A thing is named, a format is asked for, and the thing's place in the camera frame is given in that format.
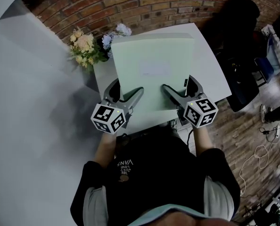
flower bouquet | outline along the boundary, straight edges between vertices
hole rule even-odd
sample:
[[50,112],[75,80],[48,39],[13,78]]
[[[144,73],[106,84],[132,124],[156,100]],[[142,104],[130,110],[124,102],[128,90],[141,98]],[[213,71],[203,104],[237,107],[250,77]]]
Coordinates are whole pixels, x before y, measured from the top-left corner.
[[71,57],[69,59],[75,59],[78,63],[78,68],[82,68],[85,72],[91,73],[93,64],[99,61],[107,61],[104,53],[100,52],[100,46],[97,45],[91,33],[86,35],[81,29],[74,29],[70,41],[72,44],[70,45]]
[[107,51],[107,56],[109,58],[113,57],[111,43],[114,38],[130,36],[132,31],[130,28],[126,27],[124,24],[118,24],[116,31],[106,33],[102,38],[103,49]]

wooden floor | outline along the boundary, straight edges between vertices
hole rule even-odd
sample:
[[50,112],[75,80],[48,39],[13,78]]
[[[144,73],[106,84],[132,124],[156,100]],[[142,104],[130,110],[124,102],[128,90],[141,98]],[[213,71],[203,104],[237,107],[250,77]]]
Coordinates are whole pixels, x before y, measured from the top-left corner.
[[[271,143],[266,141],[265,135],[259,132],[260,127],[267,130],[273,129],[278,122],[263,124],[260,120],[260,105],[265,104],[273,108],[280,106],[280,75],[273,78],[269,84],[260,87],[260,93],[244,109],[234,113],[227,100],[218,103],[219,112],[208,131],[217,148],[225,152],[227,161],[237,179],[242,191],[244,181],[239,177],[240,169],[245,160],[254,154],[258,145],[265,145],[267,150]],[[266,151],[262,148],[257,154],[262,156]],[[251,158],[246,162],[242,177],[246,180],[246,191],[241,197],[239,211],[234,221],[243,222],[242,215],[245,213],[245,206],[251,208],[259,204],[261,200],[266,202],[272,198],[275,190],[280,186],[280,179],[277,175],[277,166],[280,164],[280,138],[276,145],[272,145],[269,151],[269,162],[267,167],[259,169],[258,158]],[[267,156],[261,159],[261,167],[267,162]]]

white table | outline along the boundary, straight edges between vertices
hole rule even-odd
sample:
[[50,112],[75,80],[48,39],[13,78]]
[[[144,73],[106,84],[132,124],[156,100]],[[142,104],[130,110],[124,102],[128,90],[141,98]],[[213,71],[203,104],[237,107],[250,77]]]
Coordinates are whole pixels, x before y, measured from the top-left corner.
[[[148,33],[171,33],[171,32],[186,32],[195,39],[193,51],[193,63],[191,75],[202,85],[205,94],[214,102],[224,99],[231,95],[228,83],[217,62],[212,50],[207,44],[205,38],[197,28],[192,24],[181,24],[166,28],[161,28]],[[105,89],[109,84],[118,78],[114,60],[109,59],[107,62],[94,65],[94,72],[98,84],[98,89],[101,98]],[[177,118],[176,110],[158,111],[143,114],[137,114],[137,106],[134,109],[132,117],[126,129],[121,128],[118,135],[123,133],[132,134],[161,123]]]

brick wall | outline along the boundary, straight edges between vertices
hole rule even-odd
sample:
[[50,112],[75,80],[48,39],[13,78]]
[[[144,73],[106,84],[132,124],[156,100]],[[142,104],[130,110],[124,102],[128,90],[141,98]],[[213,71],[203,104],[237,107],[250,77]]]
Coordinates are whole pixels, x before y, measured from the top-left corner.
[[[117,23],[133,34],[175,24],[195,23],[199,28],[226,0],[23,0],[27,7],[64,43],[78,26],[99,37]],[[280,15],[280,0],[253,0],[261,15],[256,29],[272,24]]]

black t-shirt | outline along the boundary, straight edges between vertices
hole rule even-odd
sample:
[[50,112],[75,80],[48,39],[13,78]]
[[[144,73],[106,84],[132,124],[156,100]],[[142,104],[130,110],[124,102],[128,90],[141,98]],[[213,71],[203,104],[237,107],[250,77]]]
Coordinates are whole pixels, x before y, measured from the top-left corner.
[[71,214],[83,226],[82,209],[88,188],[106,187],[108,225],[128,225],[149,209],[177,204],[204,213],[204,181],[209,176],[229,190],[234,213],[240,189],[220,149],[199,157],[177,137],[145,136],[130,142],[107,169],[85,164]]

